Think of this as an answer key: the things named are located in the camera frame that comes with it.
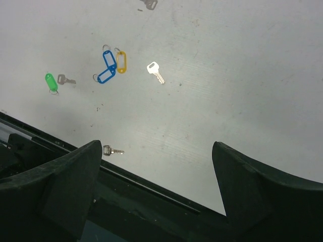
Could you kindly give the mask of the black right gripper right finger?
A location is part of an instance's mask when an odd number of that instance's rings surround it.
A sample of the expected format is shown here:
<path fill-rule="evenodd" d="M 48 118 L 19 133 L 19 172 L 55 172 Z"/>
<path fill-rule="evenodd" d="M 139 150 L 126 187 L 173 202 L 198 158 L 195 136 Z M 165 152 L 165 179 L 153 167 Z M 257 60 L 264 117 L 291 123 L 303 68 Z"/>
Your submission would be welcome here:
<path fill-rule="evenodd" d="M 322 184 L 252 159 L 222 142 L 212 148 L 235 241 L 322 241 Z"/>

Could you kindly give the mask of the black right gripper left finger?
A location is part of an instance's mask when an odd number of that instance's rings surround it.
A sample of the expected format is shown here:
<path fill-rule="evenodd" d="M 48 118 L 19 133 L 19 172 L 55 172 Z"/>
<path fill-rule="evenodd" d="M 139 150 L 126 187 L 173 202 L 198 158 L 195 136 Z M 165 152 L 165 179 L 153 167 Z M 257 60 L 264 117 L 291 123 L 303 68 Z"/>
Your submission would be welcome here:
<path fill-rule="evenodd" d="M 1 241 L 77 241 L 99 173 L 99 140 L 1 179 Z"/>

